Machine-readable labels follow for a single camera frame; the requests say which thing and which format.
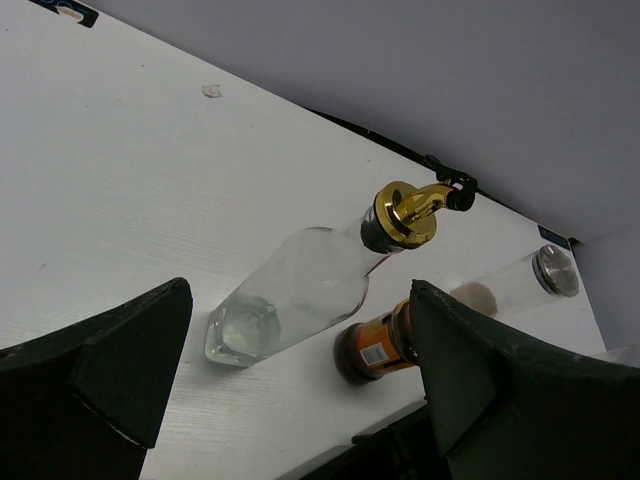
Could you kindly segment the clear glass oil bottle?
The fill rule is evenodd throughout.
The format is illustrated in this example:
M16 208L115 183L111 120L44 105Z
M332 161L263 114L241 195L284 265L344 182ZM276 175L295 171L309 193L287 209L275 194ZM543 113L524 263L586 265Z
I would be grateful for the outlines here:
M478 182L427 156L436 180L385 185L344 229L303 228L272 253L209 317L205 357L246 368L352 317L369 276L390 256L417 249L437 231L441 209L471 209Z

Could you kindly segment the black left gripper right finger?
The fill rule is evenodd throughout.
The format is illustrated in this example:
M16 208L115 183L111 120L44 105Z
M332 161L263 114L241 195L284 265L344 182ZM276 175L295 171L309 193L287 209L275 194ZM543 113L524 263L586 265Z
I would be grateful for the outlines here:
M565 350L413 282L410 318L455 479L635 479L639 371Z

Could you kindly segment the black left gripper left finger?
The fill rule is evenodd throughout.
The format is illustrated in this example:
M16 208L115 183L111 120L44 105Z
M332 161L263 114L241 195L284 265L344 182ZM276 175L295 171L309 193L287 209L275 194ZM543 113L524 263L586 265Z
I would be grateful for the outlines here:
M4 479L137 479L156 445L190 325L174 278L1 352Z

